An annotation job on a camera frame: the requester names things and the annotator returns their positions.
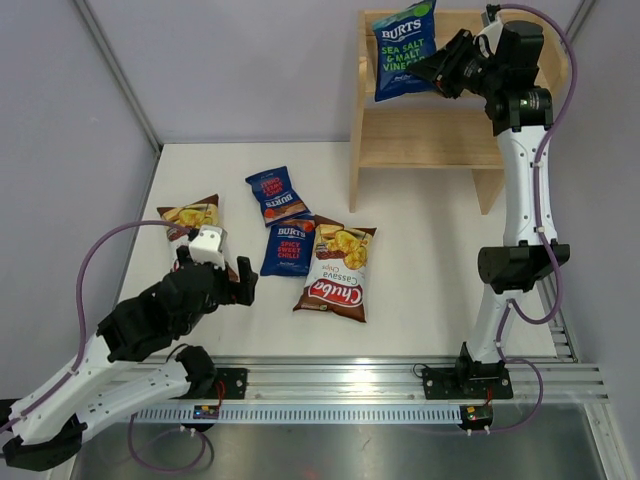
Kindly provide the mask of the blue Burts sea salt bag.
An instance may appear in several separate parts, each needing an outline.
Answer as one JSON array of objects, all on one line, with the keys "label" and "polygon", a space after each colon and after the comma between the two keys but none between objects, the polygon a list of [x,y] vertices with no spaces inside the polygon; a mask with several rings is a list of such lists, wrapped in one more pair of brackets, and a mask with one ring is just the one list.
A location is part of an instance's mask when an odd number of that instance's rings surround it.
[{"label": "blue Burts sea salt bag", "polygon": [[419,1],[373,23],[377,45],[374,101],[433,91],[408,67],[436,52],[435,1]]}]

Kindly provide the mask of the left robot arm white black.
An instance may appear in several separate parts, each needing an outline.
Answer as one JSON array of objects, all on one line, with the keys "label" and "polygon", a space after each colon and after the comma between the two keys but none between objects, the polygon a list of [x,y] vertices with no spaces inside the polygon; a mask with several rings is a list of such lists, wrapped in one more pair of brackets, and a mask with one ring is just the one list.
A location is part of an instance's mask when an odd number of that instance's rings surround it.
[{"label": "left robot arm white black", "polygon": [[201,346],[186,346],[151,373],[112,390],[113,378],[189,334],[220,306],[249,306],[258,275],[249,258],[239,275],[213,263],[189,262],[119,303],[88,341],[76,373],[35,409],[4,401],[13,436],[2,448],[7,466],[35,472],[54,468],[127,416],[168,399],[199,399],[221,392],[217,369]]}]

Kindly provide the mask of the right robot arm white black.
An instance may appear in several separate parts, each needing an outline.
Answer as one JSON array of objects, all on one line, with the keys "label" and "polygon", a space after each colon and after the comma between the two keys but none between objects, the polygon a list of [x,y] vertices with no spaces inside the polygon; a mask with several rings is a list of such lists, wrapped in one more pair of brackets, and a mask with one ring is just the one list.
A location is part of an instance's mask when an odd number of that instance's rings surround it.
[{"label": "right robot arm white black", "polygon": [[537,85],[544,46],[541,25],[491,15],[479,34],[460,30],[443,48],[409,67],[444,98],[481,96],[502,156],[506,217],[503,243],[478,253],[485,285],[471,338],[451,368],[424,367],[429,400],[510,399],[504,346],[519,306],[549,275],[559,275],[570,247],[558,241],[549,199],[548,143],[552,95]]}]

